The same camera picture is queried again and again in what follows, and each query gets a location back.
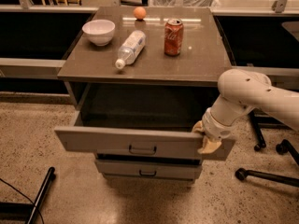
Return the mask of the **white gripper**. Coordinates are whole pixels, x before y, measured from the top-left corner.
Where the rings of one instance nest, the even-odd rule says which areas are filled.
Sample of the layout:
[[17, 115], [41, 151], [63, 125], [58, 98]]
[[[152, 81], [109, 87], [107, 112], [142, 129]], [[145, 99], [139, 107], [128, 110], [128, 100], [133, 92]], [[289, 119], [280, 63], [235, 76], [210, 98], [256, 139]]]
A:
[[199, 154], [211, 154], [221, 146], [221, 140], [230, 136], [232, 126], [225, 126], [216, 121], [211, 109], [208, 108], [202, 117], [202, 121], [197, 121], [192, 127], [193, 133], [205, 132], [206, 136], [203, 138], [203, 145], [197, 149]]

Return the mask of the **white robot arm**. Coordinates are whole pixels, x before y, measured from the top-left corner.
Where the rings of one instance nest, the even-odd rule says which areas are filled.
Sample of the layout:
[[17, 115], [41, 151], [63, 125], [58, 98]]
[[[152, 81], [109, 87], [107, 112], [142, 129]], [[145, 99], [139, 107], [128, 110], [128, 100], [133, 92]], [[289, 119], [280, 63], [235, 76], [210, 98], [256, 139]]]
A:
[[216, 151], [235, 122], [254, 108], [299, 131], [299, 93], [274, 87], [262, 73], [230, 69], [218, 80], [219, 97], [192, 128], [204, 134], [199, 154]]

